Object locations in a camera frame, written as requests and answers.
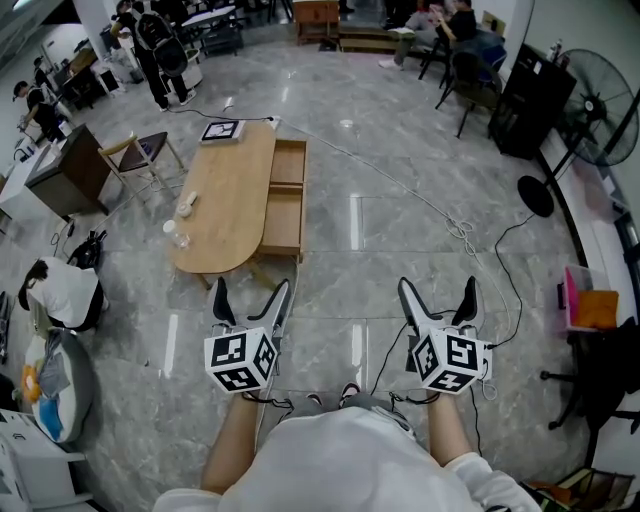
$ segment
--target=black backpack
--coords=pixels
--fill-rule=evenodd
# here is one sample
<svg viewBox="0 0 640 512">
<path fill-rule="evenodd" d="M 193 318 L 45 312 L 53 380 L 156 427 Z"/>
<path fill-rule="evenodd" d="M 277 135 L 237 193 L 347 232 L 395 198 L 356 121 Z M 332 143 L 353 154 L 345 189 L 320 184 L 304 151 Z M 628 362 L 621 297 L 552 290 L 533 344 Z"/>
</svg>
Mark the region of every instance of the black backpack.
<svg viewBox="0 0 640 512">
<path fill-rule="evenodd" d="M 67 263 L 82 269 L 97 268 L 102 256 L 102 241 L 106 236 L 106 231 L 99 235 L 95 231 L 89 231 L 87 239 L 71 253 Z"/>
<path fill-rule="evenodd" d="M 145 50 L 153 52 L 156 62 L 170 77 L 180 76 L 187 69 L 187 54 L 171 25 L 154 11 L 137 16 L 136 38 Z"/>
</svg>

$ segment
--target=black office chair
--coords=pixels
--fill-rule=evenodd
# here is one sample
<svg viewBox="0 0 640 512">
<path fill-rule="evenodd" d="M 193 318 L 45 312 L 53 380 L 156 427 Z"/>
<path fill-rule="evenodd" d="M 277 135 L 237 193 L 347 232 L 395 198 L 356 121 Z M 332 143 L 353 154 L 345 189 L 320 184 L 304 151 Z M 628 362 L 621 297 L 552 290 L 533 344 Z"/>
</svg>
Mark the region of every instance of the black office chair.
<svg viewBox="0 0 640 512">
<path fill-rule="evenodd" d="M 435 39 L 433 48 L 427 52 L 422 59 L 422 63 L 420 64 L 422 71 L 420 72 L 420 76 L 418 76 L 418 80 L 422 80 L 422 77 L 434 60 L 436 62 L 442 62 L 445 66 L 444 75 L 442 75 L 442 80 L 440 81 L 440 89 L 442 89 L 442 85 L 451 75 L 451 44 L 448 38 L 443 40 L 438 37 Z"/>
<path fill-rule="evenodd" d="M 560 417 L 549 423 L 549 430 L 561 427 L 576 410 L 585 416 L 589 428 L 597 432 L 611 417 L 631 420 L 631 434 L 640 427 L 640 411 L 618 411 L 625 393 L 640 389 L 637 371 L 640 358 L 640 328 L 633 319 L 605 333 L 572 333 L 575 374 L 542 371 L 542 380 L 559 380 L 573 385 L 571 396 Z"/>
<path fill-rule="evenodd" d="M 473 53 L 456 53 L 451 59 L 451 65 L 453 74 L 447 81 L 447 86 L 440 102 L 436 105 L 436 110 L 453 91 L 467 101 L 467 108 L 456 135 L 457 138 L 460 138 L 467 116 L 471 110 L 475 109 L 476 105 L 490 110 L 497 107 L 502 94 L 502 80 L 495 69 Z"/>
</svg>

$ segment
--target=white shirt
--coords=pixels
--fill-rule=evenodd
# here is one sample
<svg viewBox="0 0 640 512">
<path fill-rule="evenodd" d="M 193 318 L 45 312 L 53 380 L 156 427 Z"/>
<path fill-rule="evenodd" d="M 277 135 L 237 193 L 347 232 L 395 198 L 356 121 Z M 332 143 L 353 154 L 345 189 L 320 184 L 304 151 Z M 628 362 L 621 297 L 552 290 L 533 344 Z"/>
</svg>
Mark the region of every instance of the white shirt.
<svg viewBox="0 0 640 512">
<path fill-rule="evenodd" d="M 47 310 L 47 314 L 69 328 L 80 327 L 98 286 L 93 269 L 72 267 L 58 258 L 40 258 L 47 264 L 47 278 L 32 281 L 27 292 Z"/>
<path fill-rule="evenodd" d="M 153 512 L 475 512 L 494 506 L 540 511 L 511 477 L 492 471 L 476 453 L 443 469 L 395 421 L 349 407 L 282 422 L 224 496 L 169 491 Z"/>
</svg>

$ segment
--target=wooden table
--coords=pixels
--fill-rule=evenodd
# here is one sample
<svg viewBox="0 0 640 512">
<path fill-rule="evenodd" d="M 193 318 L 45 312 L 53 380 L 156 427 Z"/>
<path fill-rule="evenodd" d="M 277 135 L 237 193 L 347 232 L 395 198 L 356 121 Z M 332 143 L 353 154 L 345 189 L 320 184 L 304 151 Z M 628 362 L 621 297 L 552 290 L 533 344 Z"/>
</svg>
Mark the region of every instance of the wooden table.
<svg viewBox="0 0 640 512">
<path fill-rule="evenodd" d="M 291 166 L 299 172 L 292 173 Z M 186 219 L 174 217 L 191 242 L 187 249 L 169 245 L 171 261 L 206 288 L 203 274 L 228 272 L 248 262 L 254 275 L 271 287 L 252 257 L 256 252 L 301 254 L 305 168 L 306 142 L 276 141 L 274 130 L 263 122 L 247 122 L 238 144 L 200 146 L 178 202 L 196 191 L 193 213 Z"/>
</svg>

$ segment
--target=white wall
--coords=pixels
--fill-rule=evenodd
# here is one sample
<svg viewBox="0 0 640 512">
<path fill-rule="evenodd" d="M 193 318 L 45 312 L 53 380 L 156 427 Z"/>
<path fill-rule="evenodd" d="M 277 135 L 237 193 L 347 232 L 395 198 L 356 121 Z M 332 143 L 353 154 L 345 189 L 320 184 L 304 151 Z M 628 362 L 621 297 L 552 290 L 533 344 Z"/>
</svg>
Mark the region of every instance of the white wall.
<svg viewBox="0 0 640 512">
<path fill-rule="evenodd" d="M 52 63 L 60 64 L 64 59 L 72 60 L 73 50 L 87 38 L 87 31 L 79 23 L 57 25 L 43 39 L 42 46 Z"/>
<path fill-rule="evenodd" d="M 100 0 L 73 0 L 78 17 L 82 26 L 87 32 L 94 51 L 99 59 L 106 53 L 100 32 L 102 29 L 111 26 L 110 15 L 107 15 L 104 2 Z"/>
</svg>

